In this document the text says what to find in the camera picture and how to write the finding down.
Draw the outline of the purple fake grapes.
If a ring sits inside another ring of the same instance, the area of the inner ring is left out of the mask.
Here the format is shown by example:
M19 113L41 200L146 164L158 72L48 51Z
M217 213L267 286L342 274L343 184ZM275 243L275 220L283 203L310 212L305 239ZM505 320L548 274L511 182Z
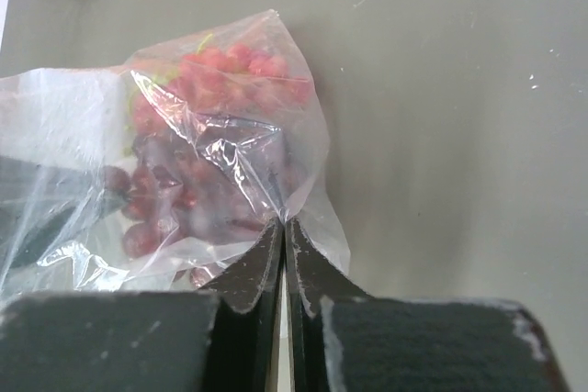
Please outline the purple fake grapes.
M238 260L273 218L284 219L298 183L282 133L139 137L130 221L119 247L125 289L167 288L184 275L203 286Z

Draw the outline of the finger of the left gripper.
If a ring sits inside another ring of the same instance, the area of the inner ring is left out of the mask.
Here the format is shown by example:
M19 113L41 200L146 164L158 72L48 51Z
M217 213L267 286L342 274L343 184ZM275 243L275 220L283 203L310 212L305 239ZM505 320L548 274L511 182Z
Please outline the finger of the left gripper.
M1 268L37 262L121 209L130 175L116 166L75 170L1 158Z

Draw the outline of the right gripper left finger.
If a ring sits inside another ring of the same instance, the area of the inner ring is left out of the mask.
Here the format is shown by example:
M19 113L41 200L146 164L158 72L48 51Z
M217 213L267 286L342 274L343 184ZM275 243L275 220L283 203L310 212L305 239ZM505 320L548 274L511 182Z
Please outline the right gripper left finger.
M4 391L273 391L282 223L199 290L38 293L1 312Z

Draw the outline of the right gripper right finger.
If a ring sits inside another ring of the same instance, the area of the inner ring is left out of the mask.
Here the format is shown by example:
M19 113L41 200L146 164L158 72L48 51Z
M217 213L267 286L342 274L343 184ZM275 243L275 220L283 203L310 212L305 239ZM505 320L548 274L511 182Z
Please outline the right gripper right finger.
M547 334L494 298L373 297L285 227L291 381L297 391L566 391Z

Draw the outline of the light red fake grapes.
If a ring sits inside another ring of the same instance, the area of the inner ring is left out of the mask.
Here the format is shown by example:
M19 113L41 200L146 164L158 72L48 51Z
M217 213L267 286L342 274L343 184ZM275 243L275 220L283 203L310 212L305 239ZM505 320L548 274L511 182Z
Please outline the light red fake grapes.
M187 121L187 113L259 113L304 108L313 94L309 75L290 72L287 59L241 42L227 50L206 46L179 65L135 79L132 126L141 135L161 134Z

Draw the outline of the blue zip top bag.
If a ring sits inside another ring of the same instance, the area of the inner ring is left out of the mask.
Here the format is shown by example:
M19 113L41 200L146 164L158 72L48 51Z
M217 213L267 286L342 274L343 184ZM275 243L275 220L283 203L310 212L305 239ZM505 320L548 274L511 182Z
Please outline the blue zip top bag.
M330 138L276 11L1 81L1 299L201 287L272 220L347 271Z

